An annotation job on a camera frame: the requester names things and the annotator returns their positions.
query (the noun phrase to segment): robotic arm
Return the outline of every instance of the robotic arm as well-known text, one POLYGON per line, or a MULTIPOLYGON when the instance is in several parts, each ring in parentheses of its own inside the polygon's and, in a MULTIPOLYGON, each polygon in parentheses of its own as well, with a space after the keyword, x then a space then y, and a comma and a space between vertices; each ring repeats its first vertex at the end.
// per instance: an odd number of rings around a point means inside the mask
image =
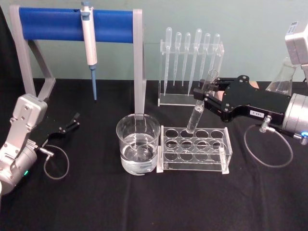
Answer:
POLYGON ((249 84, 248 76, 237 79, 218 78, 212 84, 214 91, 224 90, 222 101, 211 94, 194 90, 194 97, 204 101, 205 108, 230 122, 237 116, 247 116, 263 120, 261 132, 270 129, 269 124, 278 132, 308 142, 308 97, 293 94, 292 97, 279 93, 260 90, 249 84))
POLYGON ((9 193, 37 159, 36 143, 29 140, 30 132, 43 120, 47 104, 26 94, 17 100, 11 129, 0 149, 0 182, 2 194, 9 193))
MULTIPOLYGON (((308 80, 308 25, 291 23, 286 36, 286 46, 292 64, 300 64, 308 80)), ((295 139, 302 145, 308 143, 308 97, 293 94, 292 97, 260 90, 249 84, 248 76, 217 78, 206 89, 224 90, 222 101, 209 92, 194 90, 194 97, 204 101, 205 108, 229 122, 237 116, 263 120, 261 132, 278 131, 295 139), (269 127, 270 124, 280 127, 269 127)))
POLYGON ((48 139, 62 137, 79 127, 78 113, 64 126, 55 120, 49 121, 48 118, 45 118, 38 127, 46 110, 46 102, 31 94, 25 94, 18 98, 13 116, 10 119, 11 129, 0 149, 0 195, 11 192, 21 178, 26 175, 37 159, 36 151, 40 150, 45 153, 47 155, 46 161, 53 156, 52 152, 43 148, 48 139))

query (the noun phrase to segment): pipette stand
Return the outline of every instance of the pipette stand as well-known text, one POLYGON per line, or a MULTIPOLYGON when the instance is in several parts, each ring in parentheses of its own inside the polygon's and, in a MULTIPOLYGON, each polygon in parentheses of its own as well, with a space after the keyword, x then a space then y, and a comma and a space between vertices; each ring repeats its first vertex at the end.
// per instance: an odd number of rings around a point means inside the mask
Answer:
MULTIPOLYGON (((96 42, 133 44, 135 113, 143 113, 146 78, 142 10, 94 10, 93 14, 96 42)), ((49 97, 55 84, 55 78, 43 57, 37 40, 83 41, 80 9, 26 8, 11 5, 10 18, 25 91, 36 96, 28 52, 29 46, 45 78, 45 83, 38 95, 39 99, 44 100, 49 97)))
MULTIPOLYGON (((195 106, 196 100, 193 98, 193 89, 197 87, 200 80, 200 67, 201 59, 206 50, 203 48, 203 43, 200 44, 198 49, 197 61, 195 72, 193 76, 193 84, 191 92, 187 95, 189 78, 192 69, 192 59, 193 59, 193 43, 189 47, 188 61, 186 64, 186 71, 184 76, 184 84, 182 86, 182 68, 183 68, 183 59, 185 54, 184 43, 181 43, 179 51, 179 60, 177 68, 177 76, 175 85, 173 85, 173 66, 174 66, 174 56, 175 56, 175 46, 174 43, 171 45, 170 49, 170 59, 169 59, 169 72, 168 72, 168 83, 167 90, 164 94, 164 76, 165 76, 165 63, 166 63, 166 47, 163 40, 160 41, 160 66, 159 66, 159 75, 160 79, 158 82, 158 106, 160 105, 181 105, 181 106, 195 106)), ((212 56, 215 55, 213 69, 220 72, 220 67, 222 64, 222 58, 224 55, 224 47, 222 41, 219 43, 216 51, 213 50, 213 44, 209 44, 207 49, 207 55, 205 60, 205 66, 202 74, 202 79, 207 77, 210 62, 212 56)))

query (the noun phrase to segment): gray wall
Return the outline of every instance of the gray wall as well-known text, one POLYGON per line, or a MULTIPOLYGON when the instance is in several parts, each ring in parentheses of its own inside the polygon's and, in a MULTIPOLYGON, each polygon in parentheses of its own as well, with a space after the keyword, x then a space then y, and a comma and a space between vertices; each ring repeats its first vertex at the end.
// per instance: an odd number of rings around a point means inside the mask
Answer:
MULTIPOLYGON (((270 81, 287 56, 284 35, 292 21, 308 19, 307 0, 92 0, 97 9, 143 9, 148 79, 158 79, 159 40, 170 26, 176 31, 220 33, 225 47, 221 76, 249 75, 270 81)), ((9 19, 9 5, 79 8, 79 0, 0 0, 9 19)), ((40 41, 56 78, 90 78, 82 42, 40 41)), ((97 44, 98 79, 133 79, 131 44, 97 44)), ((32 57, 34 77, 42 77, 32 57)), ((295 81, 304 78, 297 70, 295 81)))

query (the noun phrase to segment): blue bar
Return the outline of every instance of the blue bar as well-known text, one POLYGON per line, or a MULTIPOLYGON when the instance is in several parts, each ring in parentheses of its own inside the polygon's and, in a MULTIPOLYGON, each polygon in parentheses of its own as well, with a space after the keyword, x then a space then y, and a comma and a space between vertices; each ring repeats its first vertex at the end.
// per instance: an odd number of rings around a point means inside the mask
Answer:
MULTIPOLYGON (((83 41, 80 9, 19 8, 26 40, 83 41)), ((133 43, 133 12, 94 10, 97 42, 133 43)))

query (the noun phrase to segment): black tablecloth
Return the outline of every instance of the black tablecloth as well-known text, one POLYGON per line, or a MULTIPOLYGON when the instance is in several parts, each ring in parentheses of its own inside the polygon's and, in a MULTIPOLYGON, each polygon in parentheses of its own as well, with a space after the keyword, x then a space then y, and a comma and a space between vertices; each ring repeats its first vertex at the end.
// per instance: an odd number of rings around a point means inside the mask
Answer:
MULTIPOLYGON (((61 141, 70 171, 61 181, 43 172, 44 154, 16 189, 3 196, 1 231, 298 231, 308 230, 308 152, 287 138, 295 157, 282 169, 254 162, 243 134, 256 122, 236 118, 225 124, 205 111, 203 128, 228 127, 233 156, 230 174, 202 171, 152 172, 142 177, 124 171, 116 124, 132 112, 131 81, 98 80, 98 101, 90 80, 57 80, 48 116, 70 118, 80 113, 80 128, 61 141)), ((157 81, 148 81, 145 112, 164 126, 186 127, 192 107, 157 107, 157 81)), ((303 83, 294 92, 308 95, 303 83)), ((6 139, 18 83, 0 83, 0 141, 6 139)), ((252 151, 264 161, 281 164, 289 158, 286 145, 273 134, 248 134, 252 151)))

